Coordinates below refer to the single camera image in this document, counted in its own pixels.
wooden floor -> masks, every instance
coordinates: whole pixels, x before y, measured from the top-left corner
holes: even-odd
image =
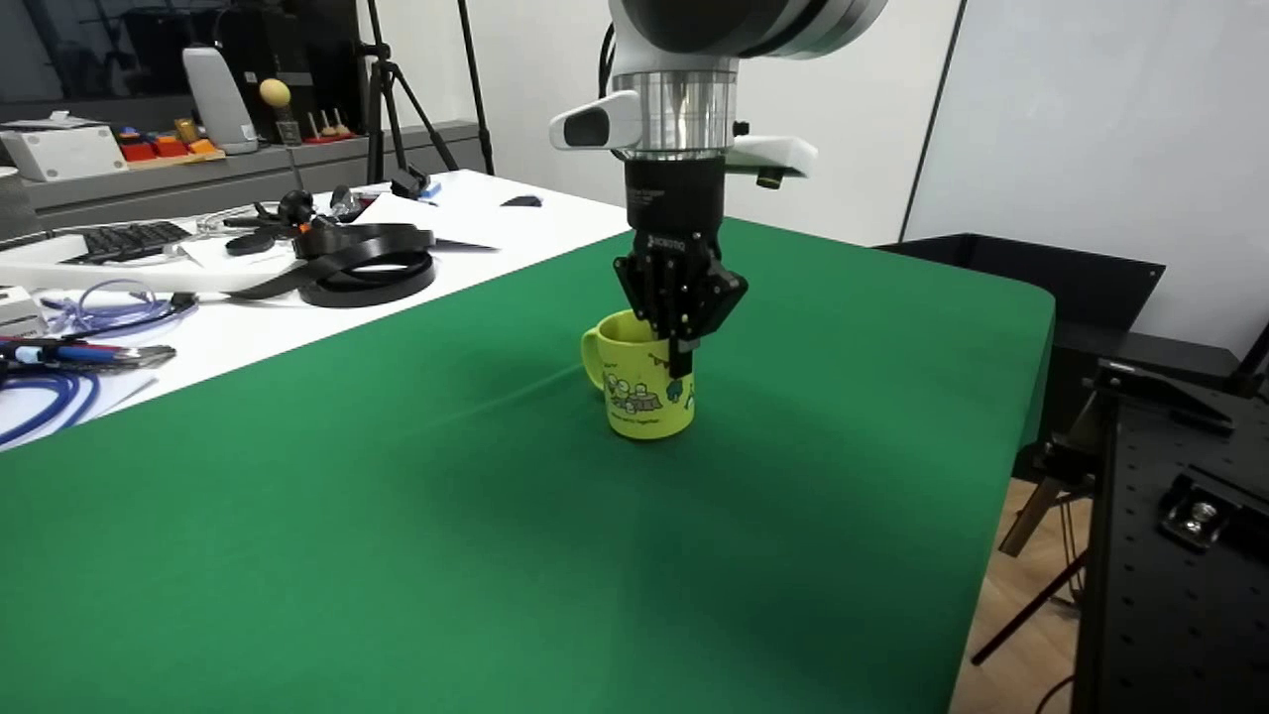
[[[1032,482],[1009,478],[1000,511],[1000,536],[1032,495]],[[1087,544],[1090,503],[1069,503],[1078,546]],[[968,655],[982,645],[1036,592],[1068,568],[1058,511],[1041,520],[1020,559],[992,556]],[[1078,618],[1061,602],[1048,602],[1013,629],[982,666],[965,655],[950,714],[1032,714],[1040,696],[1074,669]],[[1048,703],[1048,714],[1069,708],[1069,684]]]

yellow mug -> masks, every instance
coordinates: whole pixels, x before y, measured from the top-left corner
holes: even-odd
[[[671,375],[671,343],[631,310],[583,333],[583,368],[625,440],[671,440],[698,411],[694,375]]]

mug logo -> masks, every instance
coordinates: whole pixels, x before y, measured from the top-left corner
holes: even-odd
[[[659,411],[664,408],[659,392],[650,392],[642,379],[625,379],[617,371],[601,371],[601,392],[623,411]]]

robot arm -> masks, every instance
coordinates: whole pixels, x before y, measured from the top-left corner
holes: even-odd
[[[806,175],[811,148],[736,137],[736,58],[824,56],[855,39],[885,0],[610,0],[610,92],[552,121],[556,148],[608,148],[625,163],[634,251],[616,263],[625,300],[671,341],[671,371],[744,298],[721,267],[724,171],[765,185]]]

green tablecloth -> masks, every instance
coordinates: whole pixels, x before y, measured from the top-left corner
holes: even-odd
[[[943,708],[1049,300],[732,220],[647,449],[573,362],[623,251],[0,457],[0,708]]]

